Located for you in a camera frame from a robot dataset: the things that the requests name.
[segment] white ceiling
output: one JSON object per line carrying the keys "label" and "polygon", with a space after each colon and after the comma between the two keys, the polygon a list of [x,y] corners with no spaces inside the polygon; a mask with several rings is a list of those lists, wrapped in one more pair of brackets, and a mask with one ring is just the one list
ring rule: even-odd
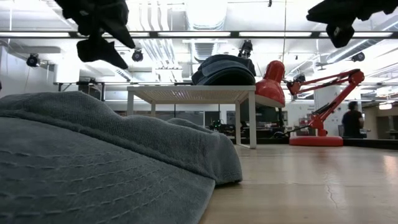
{"label": "white ceiling", "polygon": [[[287,0],[287,2],[285,2],[285,0],[273,0],[272,7],[268,7],[268,0],[228,0],[224,30],[325,30],[324,24],[309,22],[305,18],[308,9],[320,1],[321,0]],[[136,7],[137,3],[142,2],[144,1],[127,0],[130,7]],[[169,4],[168,22],[171,29],[186,30],[184,1],[162,0],[162,2],[167,2]],[[377,25],[396,15],[398,15],[397,11],[388,16],[384,15],[382,12],[377,13],[368,21],[355,21],[353,27],[356,30],[372,30]],[[76,30],[76,25],[72,21],[63,19],[60,8],[50,0],[0,0],[0,30],[10,30],[10,25],[12,25],[11,30],[24,31]],[[11,46],[17,49],[28,46],[59,47],[62,50],[60,54],[40,55],[41,59],[49,60],[52,63],[59,63],[65,54],[76,55],[75,45],[77,41],[78,40],[73,39],[12,39]],[[225,44],[220,44],[218,53],[229,52],[230,54],[237,55],[243,40],[228,39],[227,41],[228,42]],[[182,39],[173,39],[172,43],[174,45],[175,56],[179,64],[183,67],[182,73],[187,76],[192,72],[192,68],[186,66],[187,63],[192,62],[189,48],[190,44],[183,44]],[[286,70],[290,71],[302,62],[312,58],[314,55],[330,54],[336,50],[330,40],[327,39],[318,41],[298,39],[253,39],[252,43],[254,50],[251,59],[257,67],[256,72],[258,76],[264,73],[270,61],[281,59],[283,54]],[[118,49],[126,50],[126,48],[122,47],[117,41],[116,46],[118,46]],[[398,48],[398,40],[384,40],[364,51],[366,60],[363,62],[339,62],[334,65],[329,65],[324,72],[318,72],[314,67],[310,67],[304,72],[308,76],[315,74],[313,77],[319,77],[351,68],[361,68],[366,71],[366,75],[372,75],[379,71],[380,68],[387,66],[387,63],[395,63],[393,60],[390,60],[390,58],[396,58],[396,56],[398,56],[397,52],[393,50],[396,48]],[[377,57],[391,50],[393,51],[382,57]],[[124,52],[126,53],[124,58],[132,70],[150,71],[152,62],[148,57],[144,57],[143,62],[137,63],[130,59],[132,51]],[[91,74],[96,78],[107,77],[107,80],[111,80],[109,79],[110,77],[117,76],[112,69],[109,69],[108,65],[104,65],[104,62],[91,63],[88,67],[83,64],[81,66],[82,69],[89,71],[84,74]],[[383,81],[388,79],[387,77],[383,78],[383,75],[390,77],[396,73],[389,71],[389,74],[390,75],[386,75],[386,73],[378,72],[377,77],[380,78],[380,81]]]}

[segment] person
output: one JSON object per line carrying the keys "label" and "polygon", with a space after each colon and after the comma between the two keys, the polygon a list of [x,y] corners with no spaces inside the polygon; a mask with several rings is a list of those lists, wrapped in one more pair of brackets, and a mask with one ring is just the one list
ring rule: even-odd
{"label": "person", "polygon": [[362,138],[360,129],[363,128],[363,118],[358,111],[358,103],[352,101],[348,104],[349,112],[345,113],[341,121],[344,126],[344,135],[346,138]]}

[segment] lamp shade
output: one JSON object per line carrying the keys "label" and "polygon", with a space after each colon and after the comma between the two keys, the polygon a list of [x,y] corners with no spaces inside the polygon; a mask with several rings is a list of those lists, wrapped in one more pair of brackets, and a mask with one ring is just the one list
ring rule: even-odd
{"label": "lamp shade", "polygon": [[276,108],[285,107],[285,95],[280,82],[285,74],[285,66],[280,61],[272,61],[267,66],[264,78],[256,83],[256,103]]}

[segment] ceiling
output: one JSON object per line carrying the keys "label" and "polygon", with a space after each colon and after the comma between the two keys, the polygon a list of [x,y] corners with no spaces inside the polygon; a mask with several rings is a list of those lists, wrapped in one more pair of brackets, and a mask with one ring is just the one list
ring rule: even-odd
{"label": "ceiling", "polygon": [[[170,30],[187,30],[187,6],[193,4],[195,0],[162,0],[159,7],[165,6],[167,8],[167,25]],[[223,21],[223,30],[325,30],[324,24],[317,24],[306,20],[307,11],[321,0],[273,0],[271,7],[268,7],[268,0],[226,0],[225,19]],[[140,23],[140,18],[136,16],[135,12],[139,10],[139,14],[148,7],[149,18],[151,15],[152,6],[157,1],[144,0],[126,0],[130,8],[128,27],[131,30],[139,30],[135,24]],[[214,4],[214,0],[201,0],[202,5],[209,6]],[[199,16],[211,19],[217,17],[217,10],[209,9],[208,7],[196,8]],[[398,12],[390,15],[383,13],[373,14],[370,20],[362,22],[355,21],[353,27],[356,30],[377,30],[377,27],[383,22],[393,19],[398,16]],[[158,26],[151,23],[149,19],[149,28],[157,30]],[[65,20],[62,17],[62,11],[57,4],[51,0],[0,0],[0,30],[13,31],[76,31],[76,24],[73,21]],[[8,40],[0,41],[0,44],[6,45]],[[188,44],[188,40],[172,39],[172,48],[174,57],[179,66],[175,73],[179,73],[177,80],[188,80],[190,75],[195,72],[198,67],[198,62],[193,59],[192,44]],[[348,47],[355,43],[352,40]],[[50,63],[62,63],[66,55],[74,55],[77,58],[75,39],[12,39],[10,46],[19,52],[19,55],[27,57],[27,52],[23,49],[29,47],[55,47],[54,52],[39,53],[42,60],[47,60]],[[156,72],[156,75],[142,75],[142,72],[153,74],[152,68],[159,67],[148,56],[143,41],[135,41],[138,47],[143,48],[144,60],[142,62],[133,62],[131,55],[133,50],[128,50],[118,41],[115,42],[116,49],[123,53],[123,58],[129,64],[129,73],[137,81],[140,82],[155,82],[169,80],[163,78],[162,75],[169,76],[165,71]],[[160,46],[160,51],[165,54],[165,49]],[[379,82],[395,82],[398,83],[398,64],[390,58],[396,58],[398,52],[398,40],[383,40],[382,42],[373,45],[363,51],[366,59],[363,62],[351,62],[342,60],[333,65],[325,66],[326,70],[318,71],[320,67],[315,66],[316,62],[323,62],[323,57],[336,51],[334,46],[328,39],[253,39],[253,51],[251,59],[256,66],[256,73],[258,79],[265,72],[267,64],[272,60],[283,60],[285,69],[287,71],[287,78],[292,79],[296,73],[291,72],[299,65],[305,66],[300,68],[300,73],[304,73],[307,79],[324,77],[339,73],[345,70],[360,68],[365,72],[366,83]],[[243,44],[243,39],[225,39],[217,44],[214,54],[237,55],[238,49]],[[114,68],[105,62],[95,62],[80,64],[81,76],[95,77],[98,80],[106,80],[107,82],[120,82],[120,76],[114,72]],[[362,94],[369,94],[374,96],[374,92],[380,86],[363,86],[361,87]]]}

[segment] red lamp base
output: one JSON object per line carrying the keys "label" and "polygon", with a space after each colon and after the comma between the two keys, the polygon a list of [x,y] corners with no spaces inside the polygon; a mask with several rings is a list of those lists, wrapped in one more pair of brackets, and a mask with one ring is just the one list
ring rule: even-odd
{"label": "red lamp base", "polygon": [[289,139],[291,146],[343,146],[340,136],[293,136]]}

